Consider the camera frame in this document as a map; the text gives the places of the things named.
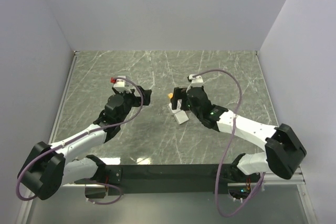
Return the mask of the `white socket cube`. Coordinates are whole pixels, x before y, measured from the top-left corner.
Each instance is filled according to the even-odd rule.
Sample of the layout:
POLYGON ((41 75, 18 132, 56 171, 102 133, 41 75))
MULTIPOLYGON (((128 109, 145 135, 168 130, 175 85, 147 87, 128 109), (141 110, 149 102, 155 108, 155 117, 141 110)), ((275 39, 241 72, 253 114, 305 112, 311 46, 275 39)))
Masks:
POLYGON ((179 113, 181 111, 181 101, 180 100, 177 101, 176 109, 172 108, 172 103, 171 102, 168 104, 168 108, 173 115, 179 113))

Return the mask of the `grey cube adapter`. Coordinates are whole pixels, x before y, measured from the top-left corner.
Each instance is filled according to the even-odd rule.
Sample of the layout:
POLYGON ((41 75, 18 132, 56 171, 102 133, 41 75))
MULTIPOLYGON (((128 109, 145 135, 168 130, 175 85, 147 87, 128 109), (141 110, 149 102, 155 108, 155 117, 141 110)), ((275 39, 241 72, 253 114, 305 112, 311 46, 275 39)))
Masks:
POLYGON ((181 125, 189 120, 185 111, 179 111, 175 113, 174 118, 177 121, 178 125, 181 125))

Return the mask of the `aluminium rail frame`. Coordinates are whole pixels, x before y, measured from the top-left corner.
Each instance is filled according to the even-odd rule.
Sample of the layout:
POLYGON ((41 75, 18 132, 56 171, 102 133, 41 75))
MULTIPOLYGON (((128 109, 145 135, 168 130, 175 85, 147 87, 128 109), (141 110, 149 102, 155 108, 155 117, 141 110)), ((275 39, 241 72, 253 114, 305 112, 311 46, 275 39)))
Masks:
MULTIPOLYGON (((259 149, 239 138, 231 141, 203 127, 195 116, 178 125, 168 108, 167 95, 187 86, 187 76, 202 72, 206 92, 215 104, 233 109, 243 97, 240 114, 265 124, 277 124, 255 51, 221 50, 108 50, 80 51, 70 72, 50 142, 61 141, 97 118, 112 93, 109 78, 125 75, 145 89, 152 102, 116 137, 90 153, 110 164, 217 163, 226 147, 227 162, 259 149)), ((317 223, 301 171, 292 180, 267 174, 262 190, 242 206, 220 195, 221 209, 236 212, 221 217, 212 193, 126 194, 105 198, 104 206, 85 201, 83 185, 66 185, 49 200, 25 204, 21 223, 317 223)))

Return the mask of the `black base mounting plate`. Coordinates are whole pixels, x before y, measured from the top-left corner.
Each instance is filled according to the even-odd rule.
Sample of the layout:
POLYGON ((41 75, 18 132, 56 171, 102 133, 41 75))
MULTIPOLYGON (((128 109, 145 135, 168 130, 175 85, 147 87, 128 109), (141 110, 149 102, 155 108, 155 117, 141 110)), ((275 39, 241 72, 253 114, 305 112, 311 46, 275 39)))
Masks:
POLYGON ((218 164, 107 165, 97 181, 116 185, 125 194, 215 191, 218 164))

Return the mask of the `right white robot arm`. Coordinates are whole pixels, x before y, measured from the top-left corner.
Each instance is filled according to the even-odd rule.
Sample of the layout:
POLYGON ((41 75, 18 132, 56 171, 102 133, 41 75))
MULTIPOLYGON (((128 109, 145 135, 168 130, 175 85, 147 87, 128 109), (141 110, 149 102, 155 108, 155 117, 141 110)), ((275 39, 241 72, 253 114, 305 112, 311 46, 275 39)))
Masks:
POLYGON ((191 111, 203 126, 222 133, 233 133, 261 148, 260 153, 238 155, 230 165, 229 178, 241 182, 248 175, 273 172, 291 179, 307 151, 293 129, 262 124, 211 103, 203 87, 174 88, 169 94, 172 110, 191 111))

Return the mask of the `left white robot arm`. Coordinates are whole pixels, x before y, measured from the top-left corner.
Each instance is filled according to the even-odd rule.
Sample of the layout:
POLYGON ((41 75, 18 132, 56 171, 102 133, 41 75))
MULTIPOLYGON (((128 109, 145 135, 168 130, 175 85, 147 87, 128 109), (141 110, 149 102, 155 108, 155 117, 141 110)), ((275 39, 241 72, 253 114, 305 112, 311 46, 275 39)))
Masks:
POLYGON ((20 169, 17 185, 24 185, 41 200, 50 198, 61 186, 78 180, 96 184, 108 181, 106 164, 94 155, 77 159, 82 153, 113 139, 121 125, 129 122, 132 108, 142 109, 151 101, 152 90, 113 89, 98 118, 81 132, 59 142, 34 145, 20 169))

